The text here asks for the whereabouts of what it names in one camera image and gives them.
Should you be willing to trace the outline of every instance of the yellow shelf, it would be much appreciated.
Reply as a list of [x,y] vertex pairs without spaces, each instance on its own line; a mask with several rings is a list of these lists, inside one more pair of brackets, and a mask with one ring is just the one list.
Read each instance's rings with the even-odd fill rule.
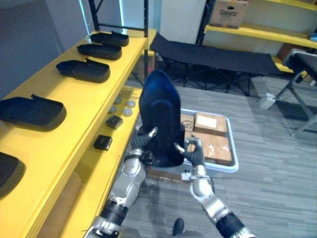
[[312,11],[317,11],[316,5],[314,5],[312,3],[298,1],[298,0],[265,0],[265,1],[272,1],[272,2],[276,2],[276,3],[280,3],[280,4],[305,8],[305,9],[312,10]]
[[84,61],[86,56],[79,54],[76,46],[89,43],[86,37],[6,97],[29,98],[33,93],[56,100],[65,105],[67,116],[50,132],[27,130],[0,121],[0,151],[19,158],[26,165],[21,182],[0,201],[0,237],[36,236],[130,75],[146,41],[146,38],[131,37],[129,45],[122,47],[118,60],[89,57],[110,66],[109,79],[98,84],[62,76],[55,67],[65,60]]
[[[125,117],[122,114],[127,98],[122,98],[122,103],[117,106],[116,116],[123,118],[123,124],[112,130],[103,123],[94,136],[91,145],[79,161],[75,172],[81,177],[83,187],[77,197],[74,207],[68,217],[60,238],[81,238],[85,234],[92,220],[101,212],[104,202],[110,192],[113,179],[129,141],[131,130],[138,118],[139,100],[141,89],[123,87],[125,91],[133,91],[133,100],[136,101],[133,114]],[[111,136],[113,141],[108,151],[97,150],[93,143],[99,134]]]
[[291,70],[289,67],[284,66],[284,65],[282,64],[282,61],[280,60],[279,57],[277,57],[277,56],[271,56],[271,57],[272,57],[272,60],[274,61],[275,65],[276,65],[276,67],[277,67],[280,71],[282,71],[282,72],[287,72],[287,73],[293,73],[293,70]]
[[[152,44],[153,39],[154,39],[156,34],[157,34],[156,29],[149,29],[147,49],[150,48],[150,45]],[[129,35],[130,37],[143,37],[144,32],[143,31],[136,31],[136,30],[128,30],[127,35]],[[148,50],[148,56],[154,56],[154,53],[155,53],[154,51]]]
[[207,31],[217,31],[235,35],[256,37],[317,49],[317,42],[309,40],[308,36],[304,33],[292,32],[274,27],[261,26],[250,23],[242,23],[239,29],[207,25],[205,27],[205,32]]

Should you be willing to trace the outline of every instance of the shoe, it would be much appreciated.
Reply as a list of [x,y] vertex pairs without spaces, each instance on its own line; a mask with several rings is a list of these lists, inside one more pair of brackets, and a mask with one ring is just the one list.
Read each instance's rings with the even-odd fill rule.
[[174,237],[180,236],[181,234],[183,234],[183,230],[184,230],[184,220],[181,218],[178,218],[174,223],[172,236]]

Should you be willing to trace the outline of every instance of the plastic tray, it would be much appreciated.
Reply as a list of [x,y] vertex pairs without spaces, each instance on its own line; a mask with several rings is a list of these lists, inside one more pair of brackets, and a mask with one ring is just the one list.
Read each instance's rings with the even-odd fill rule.
[[[206,113],[206,112],[181,109],[181,114],[195,116],[195,113]],[[215,116],[223,116],[226,118],[227,128],[228,128],[226,137],[228,138],[228,141],[229,141],[229,147],[230,147],[231,157],[232,157],[232,161],[227,165],[219,165],[219,164],[206,162],[207,174],[209,176],[213,176],[215,174],[218,174],[219,172],[226,172],[226,173],[237,172],[239,169],[239,162],[238,162],[238,157],[236,153],[236,147],[233,141],[233,134],[232,134],[229,118],[220,114],[214,114],[214,113],[206,113],[206,114],[215,115]],[[186,159],[184,160],[184,163],[180,166],[171,167],[171,168],[154,168],[154,167],[151,167],[151,168],[153,170],[165,171],[165,172],[177,173],[177,174],[183,173],[185,171],[192,171],[192,165]]]

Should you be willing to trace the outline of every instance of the robotic hand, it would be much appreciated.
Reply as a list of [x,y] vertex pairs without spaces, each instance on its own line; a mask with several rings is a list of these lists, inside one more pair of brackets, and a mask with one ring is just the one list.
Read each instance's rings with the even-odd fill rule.
[[[193,152],[187,151],[189,144],[195,145]],[[174,146],[193,165],[193,174],[182,174],[182,179],[191,182],[192,196],[200,202],[206,215],[220,234],[224,238],[255,238],[250,230],[215,196],[211,178],[206,175],[202,141],[196,137],[189,137],[185,141],[185,148],[177,143]]]
[[132,135],[132,150],[124,157],[124,165],[112,186],[110,200],[94,219],[84,238],[118,237],[128,209],[135,202],[146,177],[145,166],[152,162],[151,153],[144,152],[144,147],[156,135],[157,128],[145,135],[139,135],[138,131],[139,127]]

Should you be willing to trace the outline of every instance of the black square object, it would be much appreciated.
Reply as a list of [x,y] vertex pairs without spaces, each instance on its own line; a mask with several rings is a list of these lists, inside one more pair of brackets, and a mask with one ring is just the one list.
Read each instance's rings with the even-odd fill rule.
[[112,138],[106,135],[99,135],[94,143],[94,147],[99,150],[108,150],[112,142]]
[[115,130],[117,130],[117,128],[121,126],[122,123],[123,120],[115,115],[109,117],[108,120],[106,120],[106,125]]

